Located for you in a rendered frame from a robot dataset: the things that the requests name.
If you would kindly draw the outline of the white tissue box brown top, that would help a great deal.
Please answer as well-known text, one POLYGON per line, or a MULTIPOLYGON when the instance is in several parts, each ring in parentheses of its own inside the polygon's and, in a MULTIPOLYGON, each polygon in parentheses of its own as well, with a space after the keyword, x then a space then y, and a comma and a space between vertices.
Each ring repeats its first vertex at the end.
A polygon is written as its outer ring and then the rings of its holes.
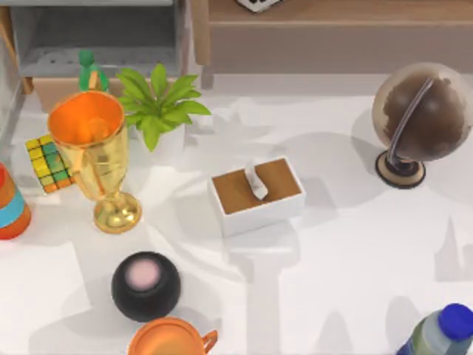
POLYGON ((292 164, 283 156, 213 176, 207 190, 226 237, 296 217, 306 199, 292 164))

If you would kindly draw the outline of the green potted plant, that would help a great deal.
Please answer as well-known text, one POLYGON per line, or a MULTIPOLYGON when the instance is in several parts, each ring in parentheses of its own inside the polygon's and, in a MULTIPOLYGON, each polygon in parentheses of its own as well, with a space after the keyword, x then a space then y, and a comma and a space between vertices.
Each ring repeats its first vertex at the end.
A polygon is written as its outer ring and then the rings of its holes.
POLYGON ((211 111, 197 99, 201 92, 194 82, 198 76, 185 74, 168 81, 167 71, 158 63, 147 81, 138 71, 123 68, 116 75, 123 85, 119 97, 126 113, 126 123, 141 132, 146 148, 153 152, 162 135, 185 124, 192 115, 210 115, 211 111))

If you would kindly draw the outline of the gold trophy cup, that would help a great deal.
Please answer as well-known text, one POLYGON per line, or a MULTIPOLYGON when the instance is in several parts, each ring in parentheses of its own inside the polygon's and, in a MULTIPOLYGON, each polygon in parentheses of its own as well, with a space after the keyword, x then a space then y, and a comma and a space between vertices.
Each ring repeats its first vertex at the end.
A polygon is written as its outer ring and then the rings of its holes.
POLYGON ((77 92, 59 102, 48 115, 47 128, 75 183, 95 202, 95 225, 120 234, 140 221, 139 201, 121 190, 129 165, 125 114, 107 92, 77 92))

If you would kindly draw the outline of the wooden shelf unit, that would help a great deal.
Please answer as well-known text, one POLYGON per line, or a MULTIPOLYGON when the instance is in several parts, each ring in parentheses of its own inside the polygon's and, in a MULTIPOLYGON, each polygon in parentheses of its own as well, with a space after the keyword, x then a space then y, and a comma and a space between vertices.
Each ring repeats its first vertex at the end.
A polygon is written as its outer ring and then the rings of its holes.
POLYGON ((473 72, 473 0, 188 0, 195 61, 223 75, 380 75, 415 62, 473 72))

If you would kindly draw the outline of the black and white object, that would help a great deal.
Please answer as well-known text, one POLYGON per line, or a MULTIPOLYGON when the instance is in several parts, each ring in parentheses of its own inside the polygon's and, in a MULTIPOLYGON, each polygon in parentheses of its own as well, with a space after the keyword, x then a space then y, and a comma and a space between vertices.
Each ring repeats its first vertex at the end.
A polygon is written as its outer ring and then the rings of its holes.
POLYGON ((252 13, 261 13, 284 0, 234 0, 252 13))

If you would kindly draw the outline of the colourful puzzle cube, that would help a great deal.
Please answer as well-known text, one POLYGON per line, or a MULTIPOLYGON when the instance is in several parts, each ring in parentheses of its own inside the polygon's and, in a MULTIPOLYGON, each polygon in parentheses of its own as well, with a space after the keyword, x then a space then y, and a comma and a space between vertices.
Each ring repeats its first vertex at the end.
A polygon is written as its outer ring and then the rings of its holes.
POLYGON ((30 162, 45 194, 65 189, 75 183, 69 164, 62 158, 50 135, 25 143, 30 162))

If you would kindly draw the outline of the grey cabinet dark inside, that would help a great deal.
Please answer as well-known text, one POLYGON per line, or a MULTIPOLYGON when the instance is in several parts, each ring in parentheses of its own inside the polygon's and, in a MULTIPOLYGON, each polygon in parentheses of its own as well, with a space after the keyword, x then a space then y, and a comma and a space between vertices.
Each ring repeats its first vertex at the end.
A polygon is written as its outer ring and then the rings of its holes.
POLYGON ((93 52, 113 95, 124 68, 149 78, 161 63, 170 80, 183 75, 185 22, 186 0, 0 0, 0 34, 43 112, 78 91, 81 50, 93 52))

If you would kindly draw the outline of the brown globe on stand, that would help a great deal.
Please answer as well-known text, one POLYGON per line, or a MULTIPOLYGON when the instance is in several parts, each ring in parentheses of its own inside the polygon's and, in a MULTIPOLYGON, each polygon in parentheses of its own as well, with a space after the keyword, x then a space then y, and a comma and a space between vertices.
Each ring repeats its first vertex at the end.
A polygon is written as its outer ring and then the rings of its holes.
POLYGON ((410 64, 394 71, 373 99, 373 128, 386 149, 377 175, 397 189, 413 189, 425 164, 457 150, 473 130, 473 85, 439 63, 410 64))

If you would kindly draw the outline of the orange and blue can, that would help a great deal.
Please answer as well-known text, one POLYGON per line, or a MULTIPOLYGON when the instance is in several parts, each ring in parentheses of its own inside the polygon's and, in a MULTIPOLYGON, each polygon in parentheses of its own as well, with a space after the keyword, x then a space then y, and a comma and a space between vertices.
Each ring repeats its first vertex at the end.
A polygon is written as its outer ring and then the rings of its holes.
POLYGON ((27 229, 30 221, 30 207, 6 166, 0 163, 0 240, 18 237, 27 229))

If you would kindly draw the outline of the clear bottle blue cap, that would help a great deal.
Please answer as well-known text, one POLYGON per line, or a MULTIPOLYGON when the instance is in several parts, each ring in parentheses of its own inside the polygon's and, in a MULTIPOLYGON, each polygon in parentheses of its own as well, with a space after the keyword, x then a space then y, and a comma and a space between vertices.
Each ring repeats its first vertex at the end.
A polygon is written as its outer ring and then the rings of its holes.
POLYGON ((450 303, 416 326, 395 355, 467 355, 473 343, 473 311, 450 303))

